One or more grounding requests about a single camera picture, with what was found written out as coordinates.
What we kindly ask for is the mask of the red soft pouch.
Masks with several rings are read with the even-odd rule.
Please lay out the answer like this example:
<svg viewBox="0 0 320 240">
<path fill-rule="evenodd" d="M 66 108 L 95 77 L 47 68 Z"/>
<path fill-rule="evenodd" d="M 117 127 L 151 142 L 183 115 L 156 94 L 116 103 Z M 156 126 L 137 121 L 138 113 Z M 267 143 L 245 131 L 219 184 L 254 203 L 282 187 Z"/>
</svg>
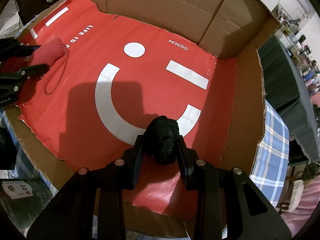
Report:
<svg viewBox="0 0 320 240">
<path fill-rule="evenodd" d="M 50 68 L 56 61 L 67 55 L 67 47 L 60 38 L 54 38 L 50 42 L 43 44 L 27 57 L 11 57 L 5 62 L 1 62 L 1 73 L 15 73 L 24 67 L 37 64 L 47 64 Z M 25 80 L 16 102 L 17 105 L 29 101 L 36 93 L 36 85 L 43 76 Z"/>
</svg>

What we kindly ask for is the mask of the black fuzzy scrunchie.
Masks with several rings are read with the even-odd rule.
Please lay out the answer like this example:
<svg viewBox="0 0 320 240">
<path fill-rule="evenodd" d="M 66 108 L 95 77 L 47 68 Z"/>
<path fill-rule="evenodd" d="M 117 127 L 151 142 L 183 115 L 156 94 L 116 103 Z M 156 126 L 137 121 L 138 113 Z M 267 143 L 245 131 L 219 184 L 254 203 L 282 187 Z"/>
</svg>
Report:
<svg viewBox="0 0 320 240">
<path fill-rule="evenodd" d="M 164 115 L 150 122 L 143 134 L 144 152 L 159 165 L 171 165 L 176 161 L 175 144 L 180 135 L 178 123 Z"/>
</svg>

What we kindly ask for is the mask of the glass jar with metal lid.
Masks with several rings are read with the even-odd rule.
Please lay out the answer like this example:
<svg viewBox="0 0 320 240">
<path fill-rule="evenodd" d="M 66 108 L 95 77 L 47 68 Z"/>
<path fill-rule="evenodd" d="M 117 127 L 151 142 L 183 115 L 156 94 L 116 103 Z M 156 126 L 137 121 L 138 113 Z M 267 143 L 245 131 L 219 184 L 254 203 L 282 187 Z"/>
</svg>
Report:
<svg viewBox="0 0 320 240">
<path fill-rule="evenodd" d="M 1 180 L 1 207 L 20 232 L 31 227 L 52 198 L 49 187 L 40 179 Z"/>
</svg>

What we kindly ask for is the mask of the blue plaid tablecloth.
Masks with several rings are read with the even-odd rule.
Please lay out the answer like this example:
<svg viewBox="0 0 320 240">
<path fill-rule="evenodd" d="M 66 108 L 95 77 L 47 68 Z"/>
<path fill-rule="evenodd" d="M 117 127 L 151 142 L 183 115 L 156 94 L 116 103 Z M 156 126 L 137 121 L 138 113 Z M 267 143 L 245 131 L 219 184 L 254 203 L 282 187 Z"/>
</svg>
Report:
<svg viewBox="0 0 320 240">
<path fill-rule="evenodd" d="M 17 150 L 15 168 L 12 171 L 1 171 L 1 178 L 38 179 L 45 184 L 47 191 L 56 195 L 57 188 L 33 166 L 25 154 L 4 109 L 1 109 L 1 127 L 9 132 Z M 286 176 L 289 159 L 287 133 L 287 127 L 272 106 L 267 103 L 265 135 L 258 145 L 249 177 L 273 206 L 277 205 Z M 195 219 L 182 221 L 127 202 L 124 203 L 124 211 L 128 239 L 190 239 L 193 236 Z"/>
</svg>

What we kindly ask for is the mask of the red Miniso paper bag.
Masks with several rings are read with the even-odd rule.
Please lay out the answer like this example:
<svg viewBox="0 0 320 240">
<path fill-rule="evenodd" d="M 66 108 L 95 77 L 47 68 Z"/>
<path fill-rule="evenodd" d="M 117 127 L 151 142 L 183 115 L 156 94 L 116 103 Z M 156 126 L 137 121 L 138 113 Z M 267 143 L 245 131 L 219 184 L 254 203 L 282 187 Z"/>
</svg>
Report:
<svg viewBox="0 0 320 240">
<path fill-rule="evenodd" d="M 24 41 L 68 55 L 39 81 L 28 80 L 20 119 L 65 164 L 97 170 L 120 158 L 152 120 L 177 121 L 187 147 L 218 165 L 231 124 L 235 59 L 220 60 L 193 42 L 132 18 L 67 0 Z"/>
</svg>

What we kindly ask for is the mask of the dark green side table cloth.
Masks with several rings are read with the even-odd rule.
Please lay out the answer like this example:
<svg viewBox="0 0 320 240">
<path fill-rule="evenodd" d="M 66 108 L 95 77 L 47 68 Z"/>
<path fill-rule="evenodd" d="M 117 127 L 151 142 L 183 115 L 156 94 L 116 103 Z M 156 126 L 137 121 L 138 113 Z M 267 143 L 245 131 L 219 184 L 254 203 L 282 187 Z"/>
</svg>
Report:
<svg viewBox="0 0 320 240">
<path fill-rule="evenodd" d="M 265 98 L 299 146 L 289 157 L 290 163 L 319 161 L 318 122 L 298 69 L 277 37 L 270 38 L 258 53 L 264 72 Z"/>
</svg>

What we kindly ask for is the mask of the cosmetic bottles cluster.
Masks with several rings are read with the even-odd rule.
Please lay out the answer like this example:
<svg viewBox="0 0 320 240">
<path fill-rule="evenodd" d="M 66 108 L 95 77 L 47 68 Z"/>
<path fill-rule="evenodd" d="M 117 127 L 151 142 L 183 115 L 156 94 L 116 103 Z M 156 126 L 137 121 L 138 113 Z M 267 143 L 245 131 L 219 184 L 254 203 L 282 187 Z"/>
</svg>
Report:
<svg viewBox="0 0 320 240">
<path fill-rule="evenodd" d="M 274 7 L 272 14 L 281 24 L 277 37 L 303 78 L 310 96 L 315 96 L 319 93 L 319 64 L 311 56 L 312 48 L 306 43 L 306 36 L 300 33 L 302 19 L 292 18 L 279 4 Z"/>
</svg>

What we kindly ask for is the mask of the cardboard box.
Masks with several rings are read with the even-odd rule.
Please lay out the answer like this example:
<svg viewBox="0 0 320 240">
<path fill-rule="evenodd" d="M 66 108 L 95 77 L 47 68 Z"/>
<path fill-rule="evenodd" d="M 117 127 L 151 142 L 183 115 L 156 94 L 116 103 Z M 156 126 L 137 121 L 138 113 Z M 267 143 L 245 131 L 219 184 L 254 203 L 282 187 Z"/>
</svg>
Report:
<svg viewBox="0 0 320 240">
<path fill-rule="evenodd" d="M 31 20 L 18 35 L 35 40 L 35 27 L 67 0 L 55 3 Z M 224 77 L 225 86 L 234 85 L 231 124 L 222 157 L 216 168 L 253 169 L 257 146 L 264 136 L 265 97 L 263 70 L 258 49 L 274 34 L 278 22 L 260 0 L 91 0 L 100 12 L 132 18 L 179 35 L 220 60 L 235 59 L 235 80 Z M 37 170 L 58 190 L 78 171 L 48 150 L 20 119 L 14 104 L 5 109 L 16 138 Z"/>
</svg>

